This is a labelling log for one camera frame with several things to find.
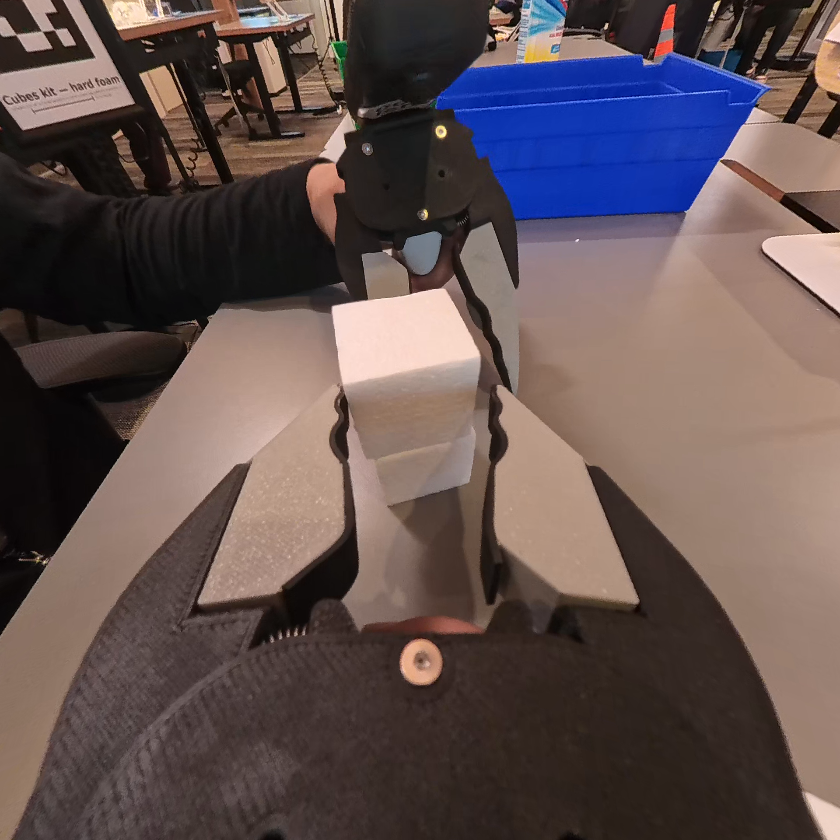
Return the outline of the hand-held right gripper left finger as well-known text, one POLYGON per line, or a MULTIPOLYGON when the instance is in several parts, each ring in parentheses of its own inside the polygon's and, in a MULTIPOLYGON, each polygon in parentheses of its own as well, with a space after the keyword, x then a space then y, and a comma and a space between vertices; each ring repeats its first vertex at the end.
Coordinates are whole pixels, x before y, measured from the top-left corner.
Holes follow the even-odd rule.
POLYGON ((359 572, 347 399, 331 385, 251 459, 197 598, 204 612, 309 614, 359 572))

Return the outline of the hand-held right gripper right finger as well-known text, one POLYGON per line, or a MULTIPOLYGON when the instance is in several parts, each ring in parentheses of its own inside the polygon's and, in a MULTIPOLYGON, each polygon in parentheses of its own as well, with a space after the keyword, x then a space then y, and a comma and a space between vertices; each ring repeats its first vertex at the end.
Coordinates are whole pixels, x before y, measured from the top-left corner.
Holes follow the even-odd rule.
POLYGON ((489 393, 479 574, 488 606, 537 624, 563 606, 631 613, 639 596, 584 458, 503 385, 489 393))

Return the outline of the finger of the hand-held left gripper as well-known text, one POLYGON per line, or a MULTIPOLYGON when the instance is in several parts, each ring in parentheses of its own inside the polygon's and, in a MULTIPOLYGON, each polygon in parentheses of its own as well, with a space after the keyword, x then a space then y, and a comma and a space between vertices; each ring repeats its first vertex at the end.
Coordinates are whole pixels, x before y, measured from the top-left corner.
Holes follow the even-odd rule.
POLYGON ((404 297, 411 293, 407 269, 390 250, 363 254, 362 267, 366 300, 404 297))
POLYGON ((469 232, 454 265, 455 277, 490 348, 500 381, 516 395, 520 368, 516 289, 492 222, 469 232))

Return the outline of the person's left forearm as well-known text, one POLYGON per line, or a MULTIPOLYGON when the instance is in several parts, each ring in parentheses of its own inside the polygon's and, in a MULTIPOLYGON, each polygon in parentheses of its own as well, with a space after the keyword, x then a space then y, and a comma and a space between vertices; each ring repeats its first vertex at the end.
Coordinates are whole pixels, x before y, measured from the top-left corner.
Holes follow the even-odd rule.
POLYGON ((2 155, 1 304, 162 327, 340 282, 306 181, 318 160, 181 196, 100 196, 2 155))

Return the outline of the person's left hand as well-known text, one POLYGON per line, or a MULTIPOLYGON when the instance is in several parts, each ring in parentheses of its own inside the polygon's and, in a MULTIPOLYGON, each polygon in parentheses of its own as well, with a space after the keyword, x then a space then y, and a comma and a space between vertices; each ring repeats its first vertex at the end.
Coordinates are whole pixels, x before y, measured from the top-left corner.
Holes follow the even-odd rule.
POLYGON ((331 161, 318 160, 308 172, 306 189, 311 215, 331 244, 335 241, 338 211, 335 196, 345 192, 344 180, 331 161))

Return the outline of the blue plastic bin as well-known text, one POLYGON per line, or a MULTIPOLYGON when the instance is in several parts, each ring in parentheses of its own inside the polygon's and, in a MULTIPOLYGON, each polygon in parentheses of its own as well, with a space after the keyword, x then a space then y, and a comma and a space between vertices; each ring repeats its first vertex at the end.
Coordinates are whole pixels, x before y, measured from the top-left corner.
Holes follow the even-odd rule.
POLYGON ((670 54, 466 70, 437 100, 517 220, 690 209, 768 87, 670 54))

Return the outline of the cleaning wipes canister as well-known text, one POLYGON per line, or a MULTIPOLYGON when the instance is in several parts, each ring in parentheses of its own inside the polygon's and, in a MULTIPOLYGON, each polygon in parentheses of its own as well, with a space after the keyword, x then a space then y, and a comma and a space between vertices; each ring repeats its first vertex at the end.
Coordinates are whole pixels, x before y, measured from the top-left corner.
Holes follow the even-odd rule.
POLYGON ((516 64, 560 59, 567 1, 524 1, 518 34, 516 64))

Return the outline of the wooden-topped desk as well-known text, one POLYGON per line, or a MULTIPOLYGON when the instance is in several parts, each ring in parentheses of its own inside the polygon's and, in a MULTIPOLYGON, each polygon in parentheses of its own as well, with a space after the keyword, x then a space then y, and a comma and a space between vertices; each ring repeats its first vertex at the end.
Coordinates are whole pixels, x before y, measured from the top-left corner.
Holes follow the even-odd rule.
POLYGON ((259 98, 257 113, 262 116, 269 131, 268 135, 258 134, 247 122, 246 129, 250 140, 299 140, 306 137, 304 131, 283 129, 280 117, 291 114, 314 115, 317 111, 315 108, 304 108, 301 103, 298 81, 291 66, 289 51, 290 35, 294 35, 297 40, 300 40, 305 35, 309 35, 313 20, 314 14, 312 13, 291 14, 285 17, 279 14, 273 14, 271 17, 248 18, 244 23, 239 21, 216 27, 216 35, 219 41, 227 44, 231 48, 231 52, 235 52, 235 47, 242 46, 247 55, 251 79, 259 98), (268 90, 266 77, 256 54, 256 45, 266 39, 271 40, 276 46, 280 58, 280 66, 287 83, 287 88, 291 94, 291 109, 278 112, 268 90))
POLYGON ((223 184, 233 182, 234 177, 187 61, 204 48, 216 48, 214 25, 229 20, 226 12, 214 9, 158 17, 119 31, 132 70, 143 73, 160 67, 170 69, 195 135, 223 184))

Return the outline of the orange traffic cone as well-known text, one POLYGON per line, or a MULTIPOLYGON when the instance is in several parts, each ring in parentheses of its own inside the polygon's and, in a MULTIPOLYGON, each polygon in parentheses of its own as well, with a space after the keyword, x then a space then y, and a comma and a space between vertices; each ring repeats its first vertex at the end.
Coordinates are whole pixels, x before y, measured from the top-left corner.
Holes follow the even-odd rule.
POLYGON ((676 3, 670 3, 665 9, 657 42, 650 58, 653 62, 659 63, 674 51, 675 20, 676 3))

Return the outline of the white document stand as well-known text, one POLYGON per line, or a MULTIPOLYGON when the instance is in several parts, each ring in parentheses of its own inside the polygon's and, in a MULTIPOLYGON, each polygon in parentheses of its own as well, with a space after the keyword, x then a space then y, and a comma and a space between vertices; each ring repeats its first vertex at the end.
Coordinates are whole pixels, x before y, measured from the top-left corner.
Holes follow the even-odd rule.
POLYGON ((767 238, 763 254, 839 314, 839 233, 767 238))

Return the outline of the black sign easel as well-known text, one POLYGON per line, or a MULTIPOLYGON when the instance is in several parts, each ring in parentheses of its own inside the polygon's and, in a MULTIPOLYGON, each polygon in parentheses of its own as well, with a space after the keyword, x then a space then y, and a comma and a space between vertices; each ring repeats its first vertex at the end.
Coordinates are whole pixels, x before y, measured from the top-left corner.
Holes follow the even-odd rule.
POLYGON ((123 168, 113 135, 128 139, 143 173, 145 192, 172 195, 172 174, 164 150, 161 119, 141 106, 103 118, 71 119, 47 129, 21 131, 2 108, 2 154, 29 170, 49 162, 64 165, 81 189, 100 196, 138 197, 140 190, 123 168))

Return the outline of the black and white marker sign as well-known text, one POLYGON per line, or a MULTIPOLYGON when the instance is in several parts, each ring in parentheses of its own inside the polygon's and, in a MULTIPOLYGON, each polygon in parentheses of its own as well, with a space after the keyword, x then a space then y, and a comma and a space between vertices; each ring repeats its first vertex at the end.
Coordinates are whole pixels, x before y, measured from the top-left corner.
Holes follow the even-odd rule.
POLYGON ((143 95, 102 2, 1 2, 2 127, 10 135, 114 118, 143 95))

